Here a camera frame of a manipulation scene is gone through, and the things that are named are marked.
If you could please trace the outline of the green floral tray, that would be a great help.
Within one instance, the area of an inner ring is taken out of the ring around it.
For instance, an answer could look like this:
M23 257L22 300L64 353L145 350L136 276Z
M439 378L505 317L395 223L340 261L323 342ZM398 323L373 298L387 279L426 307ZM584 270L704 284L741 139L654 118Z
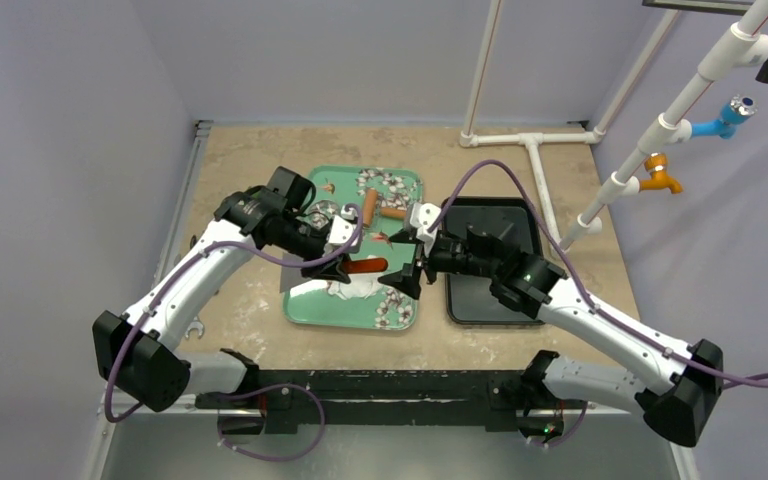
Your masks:
M309 179L317 188L317 195L306 208L305 219L315 227L328 226L346 203L363 206L368 188L377 190L398 207L406 208L423 196L419 174L405 169L319 166L311 171ZM389 272L399 271L413 256L411 245L389 242L389 236L401 228L401 220L376 218L369 228L364 228L361 248L352 258L383 257L389 263ZM283 310L287 319L296 324L398 331L413 324L418 306L415 300L384 286L370 298L351 300L324 294L291 298L285 292Z

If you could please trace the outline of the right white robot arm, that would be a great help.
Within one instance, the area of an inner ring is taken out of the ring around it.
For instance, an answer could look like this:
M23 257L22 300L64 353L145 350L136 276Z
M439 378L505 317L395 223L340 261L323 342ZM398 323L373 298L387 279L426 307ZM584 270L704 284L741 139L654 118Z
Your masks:
M389 238L412 244L413 258L383 285L416 299L420 279L440 273L487 278L504 307L553 325L616 362L615 367L577 363L540 352L523 374L521 392L536 407L552 400L595 402L632 414L662 438L694 447L722 394L722 349L702 339L694 344L649 328L621 311L598 304L558 265L518 245L511 227L501 235L468 231L434 237L404 228Z

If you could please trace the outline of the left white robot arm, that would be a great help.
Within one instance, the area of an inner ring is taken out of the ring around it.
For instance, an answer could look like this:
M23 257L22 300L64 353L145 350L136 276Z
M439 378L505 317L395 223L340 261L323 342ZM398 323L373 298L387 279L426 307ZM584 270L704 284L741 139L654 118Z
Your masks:
M216 394L232 408L257 399L252 363L232 350L179 353L192 323L225 282L254 257L305 278L350 280L343 265L361 243L363 210L349 203L324 227L303 213L315 198L307 178L284 167L269 181L225 197L201 237L169 273L123 313L105 311L92 326L96 361L107 385L105 418L118 423L115 391L130 395L137 408L161 412L183 395Z

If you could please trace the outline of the metal scraper wooden handle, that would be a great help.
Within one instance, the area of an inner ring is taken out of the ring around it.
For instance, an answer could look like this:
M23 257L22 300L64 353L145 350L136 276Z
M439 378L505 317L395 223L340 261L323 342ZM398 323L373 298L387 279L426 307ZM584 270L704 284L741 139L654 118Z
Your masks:
M341 266L348 274L369 274L385 272L389 267L389 263L386 258L372 257L362 260L346 260ZM309 278L303 277L300 269L283 267L279 281L279 292L288 292L307 281L309 281Z

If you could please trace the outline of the black baking tray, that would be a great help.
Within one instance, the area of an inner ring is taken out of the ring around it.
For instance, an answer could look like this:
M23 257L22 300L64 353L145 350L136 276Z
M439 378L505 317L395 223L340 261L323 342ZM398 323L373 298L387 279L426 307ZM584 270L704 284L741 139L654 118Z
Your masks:
M443 221L446 232L464 237L469 227L498 234L511 225L513 242L526 253L542 251L541 233L525 201L514 197L457 198ZM446 310L462 327L532 328L543 323L501 305L491 294L490 280L464 275L445 278Z

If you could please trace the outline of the wooden rolling pin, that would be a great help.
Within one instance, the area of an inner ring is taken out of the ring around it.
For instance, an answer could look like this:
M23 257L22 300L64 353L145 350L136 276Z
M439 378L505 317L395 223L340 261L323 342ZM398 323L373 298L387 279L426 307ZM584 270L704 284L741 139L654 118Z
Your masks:
M369 228L378 217L385 219L404 220L407 214L405 207L392 206L391 203L377 190L368 188L365 191L362 206L363 226Z

